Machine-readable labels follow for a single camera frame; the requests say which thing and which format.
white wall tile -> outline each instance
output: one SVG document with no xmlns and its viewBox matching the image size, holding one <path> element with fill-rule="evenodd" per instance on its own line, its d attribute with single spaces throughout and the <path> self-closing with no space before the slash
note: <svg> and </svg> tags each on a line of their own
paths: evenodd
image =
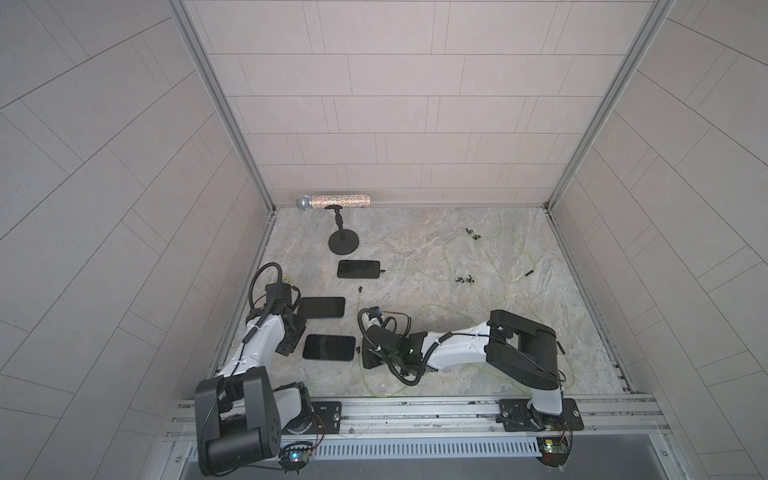
<svg viewBox="0 0 768 480">
<path fill-rule="evenodd" d="M 349 188 L 418 188 L 421 165 L 347 165 Z"/>
<path fill-rule="evenodd" d="M 374 164 L 374 134 L 298 135 L 305 164 Z"/>
<path fill-rule="evenodd" d="M 517 188 L 446 188 L 442 195 L 444 204 L 498 204 L 515 203 Z"/>
<path fill-rule="evenodd" d="M 258 165 L 293 164 L 293 154 L 285 134 L 246 134 L 244 137 Z"/>
<path fill-rule="evenodd" d="M 125 42 L 26 95 L 24 103 L 87 160 L 160 96 L 133 45 Z"/>
<path fill-rule="evenodd" d="M 350 55 L 355 95 L 458 95 L 463 55 Z"/>
<path fill-rule="evenodd" d="M 546 163 L 556 134 L 483 134 L 475 161 L 479 164 Z"/>
<path fill-rule="evenodd" d="M 716 128 L 677 171 L 763 259 L 768 258 L 768 167 Z"/>
<path fill-rule="evenodd" d="M 433 165 L 432 166 L 432 188 L 440 187 L 486 187 L 496 186 L 499 174 L 502 171 L 501 165 L 487 164 L 456 164 L 456 165 Z"/>
<path fill-rule="evenodd" d="M 717 58 L 714 65 L 707 71 L 694 90 L 685 99 L 685 104 L 696 110 L 707 95 L 710 94 L 718 81 L 725 75 L 731 65 L 739 58 L 738 51 L 725 47 L 723 53 Z"/>
<path fill-rule="evenodd" d="M 711 475 L 755 475 L 757 469 L 744 450 L 705 453 L 699 455 L 707 473 Z"/>
<path fill-rule="evenodd" d="M 469 134 L 387 134 L 388 164 L 463 164 Z"/>
<path fill-rule="evenodd" d="M 93 478 L 156 351 L 116 330 L 27 478 Z"/>
<path fill-rule="evenodd" d="M 638 253 L 643 251 L 645 247 L 650 245 L 650 242 L 656 240 L 656 237 L 659 235 L 661 235 L 661 233 L 659 233 L 656 226 L 653 224 L 649 225 L 638 238 L 634 239 L 634 241 L 629 244 L 629 247 L 624 249 L 624 255 L 626 255 L 629 260 L 632 260 Z"/>
<path fill-rule="evenodd" d="M 326 53 L 432 51 L 433 2 L 320 2 Z"/>
<path fill-rule="evenodd" d="M 69 31 L 61 17 L 58 16 L 58 13 L 51 7 L 51 4 L 48 3 L 48 0 L 25 0 L 25 3 L 72 60 L 73 64 L 78 65 L 88 60 L 88 54 L 85 53 L 85 50 Z"/>
<path fill-rule="evenodd" d="M 649 7 L 641 2 L 574 2 L 555 53 L 623 55 Z"/>
<path fill-rule="evenodd" d="M 759 263 L 710 292 L 717 308 L 764 369 L 768 366 L 768 348 L 762 341 L 768 330 L 765 322 L 766 281 L 768 265 Z"/>
<path fill-rule="evenodd" d="M 168 18 L 151 0 L 51 0 L 53 8 L 85 51 L 94 55 Z"/>
<path fill-rule="evenodd" d="M 21 0 L 3 4 L 0 32 L 0 105 L 11 103 L 74 65 Z"/>
<path fill-rule="evenodd" d="M 627 179 L 648 151 L 648 144 L 613 111 L 592 145 L 619 180 Z"/>
<path fill-rule="evenodd" d="M 136 296 L 131 311 L 167 332 L 214 238 L 187 215 Z"/>
<path fill-rule="evenodd" d="M 170 18 L 144 31 L 141 36 L 171 85 L 184 80 L 194 71 L 192 58 Z"/>
<path fill-rule="evenodd" d="M 539 97 L 525 131 L 580 134 L 598 103 L 599 97 Z"/>
<path fill-rule="evenodd" d="M 251 134 L 327 133 L 320 97 L 236 97 Z"/>
<path fill-rule="evenodd" d="M 627 321 L 654 305 L 608 227 L 600 227 L 587 241 L 587 246 Z"/>
<path fill-rule="evenodd" d="M 0 114 L 68 174 L 73 174 L 83 164 L 83 161 L 50 128 L 46 127 L 21 100 L 5 106 L 0 110 Z"/>
<path fill-rule="evenodd" d="M 336 115 L 336 99 L 333 97 L 323 97 L 323 110 L 326 113 L 326 123 L 328 124 L 328 133 L 339 133 L 339 118 Z"/>
<path fill-rule="evenodd" d="M 208 118 L 197 133 L 203 138 L 216 165 L 221 165 L 233 147 L 218 112 Z"/>
<path fill-rule="evenodd" d="M 209 117 L 216 112 L 214 102 L 210 98 L 210 92 L 203 85 L 203 79 L 200 77 L 200 72 L 195 71 L 187 77 L 187 84 L 190 86 L 194 97 L 197 99 L 197 103 L 200 108 L 203 109 L 203 113 L 206 117 Z"/>
<path fill-rule="evenodd" d="M 764 372 L 710 387 L 717 405 L 739 436 L 760 474 L 768 474 L 764 445 L 768 442 L 762 422 L 755 422 L 747 412 L 754 412 L 768 401 L 768 376 Z"/>
<path fill-rule="evenodd" d="M 729 356 L 715 363 L 703 366 L 697 370 L 704 385 L 712 386 L 728 380 L 738 379 L 752 373 L 762 372 L 760 364 L 749 352 Z"/>
<path fill-rule="evenodd" d="M 0 408 L 61 417 L 74 395 L 0 375 Z"/>
<path fill-rule="evenodd" d="M 159 347 L 165 338 L 165 332 L 128 310 L 118 328 L 125 330 L 152 346 Z"/>
<path fill-rule="evenodd" d="M 768 5 L 760 0 L 712 0 L 701 10 L 693 29 L 768 63 L 768 52 L 764 48 L 768 43 L 766 18 Z"/>
<path fill-rule="evenodd" d="M 745 246 L 663 158 L 656 159 L 631 193 L 694 276 Z"/>
<path fill-rule="evenodd" d="M 552 195 L 551 188 L 518 188 L 516 204 L 543 204 Z"/>
<path fill-rule="evenodd" d="M 622 249 L 650 225 L 648 216 L 607 164 L 600 167 L 586 192 Z"/>
<path fill-rule="evenodd" d="M 230 264 L 237 253 L 240 241 L 243 239 L 245 229 L 246 225 L 238 217 L 235 210 L 231 209 L 221 225 L 213 245 L 210 246 L 203 265 L 200 267 L 200 276 L 217 292 L 224 285 L 224 280 L 227 278 L 227 272 L 230 270 Z"/>
<path fill-rule="evenodd" d="M 709 293 L 723 283 L 734 278 L 736 275 L 746 272 L 762 261 L 763 260 L 754 250 L 749 247 L 744 247 L 718 263 L 712 270 L 709 270 L 704 275 L 696 278 L 696 280 L 699 281 L 699 284 L 704 288 L 704 291 Z"/>
<path fill-rule="evenodd" d="M 312 53 L 301 2 L 194 2 L 213 53 Z"/>
<path fill-rule="evenodd" d="M 547 30 L 547 39 L 544 42 L 544 47 L 541 49 L 542 54 L 552 54 L 558 47 L 560 35 L 563 33 L 563 27 L 568 20 L 568 15 L 571 13 L 573 2 L 558 2 L 556 5 L 557 8 L 554 10 L 554 16 Z"/>
<path fill-rule="evenodd" d="M 753 155 L 768 161 L 768 65 L 740 56 L 715 85 L 697 111 L 716 127 L 743 145 Z"/>
<path fill-rule="evenodd" d="M 204 122 L 192 91 L 182 83 L 133 120 L 108 146 L 148 187 Z"/>
<path fill-rule="evenodd" d="M 435 19 L 432 23 L 432 53 L 445 53 L 445 40 L 448 37 L 448 17 L 451 11 L 449 2 L 435 2 Z"/>
<path fill-rule="evenodd" d="M 28 332 L 20 328 L 0 322 L 0 364 L 5 365 L 27 335 Z"/>
<path fill-rule="evenodd" d="M 118 224 L 3 373 L 77 392 L 158 258 L 125 225 Z"/>
<path fill-rule="evenodd" d="M 585 232 L 599 216 L 598 209 L 594 207 L 592 200 L 578 182 L 571 180 L 563 193 L 563 203 L 568 207 L 568 212 L 580 233 Z"/>
<path fill-rule="evenodd" d="M 62 170 L 11 122 L 0 116 L 0 237 L 67 179 Z"/>
<path fill-rule="evenodd" d="M 661 315 L 658 307 L 653 306 L 639 315 L 636 319 L 631 320 L 629 322 L 629 327 L 632 329 L 632 333 L 637 335 L 646 328 L 656 325 L 663 319 L 664 317 Z"/>
<path fill-rule="evenodd" d="M 462 95 L 557 95 L 567 55 L 467 55 Z"/>
<path fill-rule="evenodd" d="M 437 131 L 512 133 L 523 101 L 521 97 L 441 97 Z"/>
<path fill-rule="evenodd" d="M 725 49 L 689 28 L 665 22 L 639 70 L 685 101 Z"/>
<path fill-rule="evenodd" d="M 562 165 L 515 164 L 507 177 L 506 187 L 552 188 L 560 179 Z"/>
<path fill-rule="evenodd" d="M 320 13 L 317 10 L 317 2 L 302 2 L 306 30 L 310 36 L 312 53 L 326 53 L 326 43 L 323 40 L 323 26 L 320 24 Z"/>
<path fill-rule="evenodd" d="M 602 97 L 622 58 L 622 55 L 574 55 L 558 94 Z"/>
<path fill-rule="evenodd" d="M 31 330 L 143 191 L 107 149 L 0 241 L 0 317 Z"/>
<path fill-rule="evenodd" d="M 557 221 L 563 237 L 565 237 L 566 245 L 568 245 L 568 249 L 571 251 L 576 268 L 581 271 L 592 260 L 592 255 L 589 253 L 587 244 L 581 237 L 578 228 L 576 228 L 576 223 L 571 218 L 571 213 L 564 202 L 558 202 L 554 206 L 554 219 Z"/>
<path fill-rule="evenodd" d="M 615 110 L 673 167 L 710 127 L 641 73 L 632 76 Z"/>
<path fill-rule="evenodd" d="M 336 169 L 330 165 L 267 165 L 272 188 L 339 188 Z"/>
<path fill-rule="evenodd" d="M 539 54 L 555 3 L 451 4 L 445 53 Z"/>
<path fill-rule="evenodd" d="M 587 285 L 587 289 L 598 306 L 608 331 L 608 341 L 614 344 L 614 351 L 621 357 L 625 365 L 643 359 L 643 351 L 632 334 L 627 320 L 621 313 L 611 289 L 603 280 L 600 270 L 594 261 L 581 269 L 581 275 Z"/>
<path fill-rule="evenodd" d="M 240 188 L 249 180 L 237 152 L 232 150 L 219 170 L 205 186 L 197 202 L 217 226 L 221 226 L 227 212 L 237 198 Z"/>
<path fill-rule="evenodd" d="M 160 64 L 157 63 L 157 59 L 152 54 L 152 50 L 149 49 L 149 45 L 147 45 L 144 37 L 141 35 L 136 35 L 135 37 L 130 38 L 128 41 L 131 43 L 131 45 L 134 46 L 134 48 L 136 48 L 136 52 L 139 54 L 139 57 L 141 57 L 141 61 L 152 75 L 154 83 L 157 84 L 163 93 L 169 91 L 171 87 L 170 82 L 165 76 L 165 73 L 163 73 L 163 69 L 160 68 Z"/>
<path fill-rule="evenodd" d="M 141 195 L 133 210 L 164 241 L 170 242 L 210 176 L 200 153 L 188 141 Z"/>
<path fill-rule="evenodd" d="M 24 478 L 48 441 L 58 419 L 0 409 L 3 475 Z"/>
<path fill-rule="evenodd" d="M 254 95 L 349 95 L 346 55 L 240 55 Z"/>
<path fill-rule="evenodd" d="M 235 97 L 253 94 L 245 78 L 239 55 L 208 55 L 208 59 L 225 95 Z"/>
<path fill-rule="evenodd" d="M 695 367 L 745 350 L 664 238 L 651 242 L 632 260 L 632 266 Z"/>
<path fill-rule="evenodd" d="M 133 480 L 139 475 L 154 437 L 118 430 L 94 480 Z"/>
<path fill-rule="evenodd" d="M 335 100 L 341 132 L 424 131 L 427 97 L 336 97 Z"/>
<path fill-rule="evenodd" d="M 441 203 L 442 193 L 442 188 L 366 188 L 376 205 L 435 205 Z"/>
<path fill-rule="evenodd" d="M 720 409 L 675 340 L 667 322 L 637 335 L 645 358 L 697 453 L 741 449 Z"/>
</svg>

glittery microphone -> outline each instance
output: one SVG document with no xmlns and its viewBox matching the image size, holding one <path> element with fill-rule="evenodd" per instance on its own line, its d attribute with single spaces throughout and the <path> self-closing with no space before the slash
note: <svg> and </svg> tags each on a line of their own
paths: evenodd
<svg viewBox="0 0 768 480">
<path fill-rule="evenodd" d="M 369 195 L 320 195 L 318 197 L 302 195 L 296 199 L 296 206 L 301 210 L 325 208 L 329 205 L 341 205 L 344 208 L 368 207 L 370 204 Z"/>
</svg>

round stand base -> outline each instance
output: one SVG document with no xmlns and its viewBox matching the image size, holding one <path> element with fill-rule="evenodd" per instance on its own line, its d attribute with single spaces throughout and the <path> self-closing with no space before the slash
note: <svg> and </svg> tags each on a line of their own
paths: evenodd
<svg viewBox="0 0 768 480">
<path fill-rule="evenodd" d="M 349 255 L 357 250 L 358 245 L 360 245 L 357 233 L 345 228 L 344 237 L 344 240 L 341 240 L 341 232 L 337 230 L 328 239 L 328 248 L 336 255 Z"/>
</svg>

marble floor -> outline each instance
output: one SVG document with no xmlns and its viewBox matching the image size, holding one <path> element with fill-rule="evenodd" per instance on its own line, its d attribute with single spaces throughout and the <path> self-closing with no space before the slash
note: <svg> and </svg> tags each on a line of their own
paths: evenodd
<svg viewBox="0 0 768 480">
<path fill-rule="evenodd" d="M 408 313 L 411 332 L 446 332 L 488 319 L 503 309 L 552 327 L 566 355 L 558 365 L 568 377 L 566 394 L 621 393 L 598 332 L 541 208 L 365 208 L 342 210 L 344 226 L 360 246 L 339 257 L 327 246 L 336 229 L 330 210 L 282 209 L 262 264 L 278 262 L 303 296 L 344 296 L 342 319 L 310 319 L 296 351 L 276 355 L 268 368 L 273 386 L 302 381 L 319 396 L 460 396 L 530 392 L 487 364 L 464 364 L 427 373 L 406 387 L 385 366 L 363 370 L 352 362 L 302 358 L 309 333 L 350 335 L 360 345 L 360 308 Z M 468 234 L 466 229 L 473 230 Z M 379 260 L 377 280 L 336 277 L 339 260 Z M 254 289 L 274 281 L 265 274 Z M 457 283 L 472 275 L 474 283 Z M 243 324 L 232 350 L 244 335 Z"/>
</svg>

black smartphone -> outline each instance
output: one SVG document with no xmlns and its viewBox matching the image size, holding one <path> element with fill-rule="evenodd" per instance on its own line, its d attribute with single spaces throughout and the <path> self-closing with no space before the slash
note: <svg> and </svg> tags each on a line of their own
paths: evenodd
<svg viewBox="0 0 768 480">
<path fill-rule="evenodd" d="M 379 278 L 381 263 L 378 260 L 339 260 L 336 276 L 339 278 Z"/>
<path fill-rule="evenodd" d="M 307 335 L 302 356 L 307 360 L 351 362 L 355 358 L 355 337 Z"/>
<path fill-rule="evenodd" d="M 299 316 L 310 318 L 341 318 L 344 316 L 343 296 L 305 296 L 299 302 Z"/>
</svg>

